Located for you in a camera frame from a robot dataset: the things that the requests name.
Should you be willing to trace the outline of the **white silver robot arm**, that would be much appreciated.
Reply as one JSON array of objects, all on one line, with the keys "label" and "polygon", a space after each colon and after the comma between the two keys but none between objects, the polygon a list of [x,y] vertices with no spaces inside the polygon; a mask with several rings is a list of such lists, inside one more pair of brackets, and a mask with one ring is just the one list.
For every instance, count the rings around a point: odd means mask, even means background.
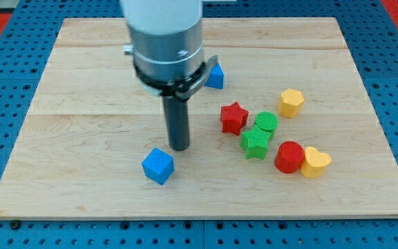
[{"label": "white silver robot arm", "polygon": [[207,82],[217,56],[205,59],[201,0],[121,0],[140,84],[162,98],[169,145],[189,147],[187,102]]}]

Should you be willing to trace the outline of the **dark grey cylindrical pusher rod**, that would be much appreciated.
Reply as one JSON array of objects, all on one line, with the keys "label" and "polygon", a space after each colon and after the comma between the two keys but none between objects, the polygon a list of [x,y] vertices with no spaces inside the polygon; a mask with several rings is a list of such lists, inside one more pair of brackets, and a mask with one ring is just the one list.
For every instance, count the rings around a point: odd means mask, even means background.
[{"label": "dark grey cylindrical pusher rod", "polygon": [[170,147],[175,151],[184,151],[190,144],[187,101],[172,96],[162,98],[167,135]]}]

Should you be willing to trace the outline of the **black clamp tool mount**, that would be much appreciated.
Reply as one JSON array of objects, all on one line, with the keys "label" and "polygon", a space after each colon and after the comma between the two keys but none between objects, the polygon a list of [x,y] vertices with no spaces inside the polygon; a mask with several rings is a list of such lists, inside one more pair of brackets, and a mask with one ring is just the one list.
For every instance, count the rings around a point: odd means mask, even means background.
[{"label": "black clamp tool mount", "polygon": [[154,96],[175,97],[187,101],[197,93],[208,81],[211,71],[218,64],[218,56],[214,55],[207,62],[202,62],[199,68],[190,76],[182,79],[161,81],[150,78],[133,64],[138,82]]}]

